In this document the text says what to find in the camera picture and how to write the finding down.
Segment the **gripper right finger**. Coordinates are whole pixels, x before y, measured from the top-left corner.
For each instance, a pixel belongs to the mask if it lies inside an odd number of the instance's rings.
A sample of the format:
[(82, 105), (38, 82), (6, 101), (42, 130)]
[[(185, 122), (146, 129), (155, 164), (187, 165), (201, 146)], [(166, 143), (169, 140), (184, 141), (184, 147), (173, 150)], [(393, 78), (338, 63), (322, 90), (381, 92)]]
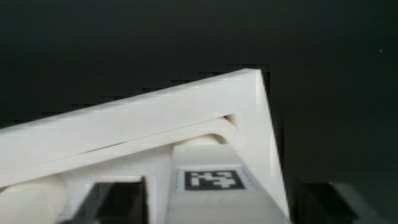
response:
[(342, 182), (297, 183), (292, 220), (296, 224), (386, 224), (354, 186)]

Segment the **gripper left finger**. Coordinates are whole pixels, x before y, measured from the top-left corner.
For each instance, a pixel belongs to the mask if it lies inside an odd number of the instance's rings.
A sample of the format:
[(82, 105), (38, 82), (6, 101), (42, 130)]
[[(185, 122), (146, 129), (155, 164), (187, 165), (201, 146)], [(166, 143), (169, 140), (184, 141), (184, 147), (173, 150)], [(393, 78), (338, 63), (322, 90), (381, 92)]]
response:
[(150, 224), (146, 178), (134, 182), (98, 182), (63, 224)]

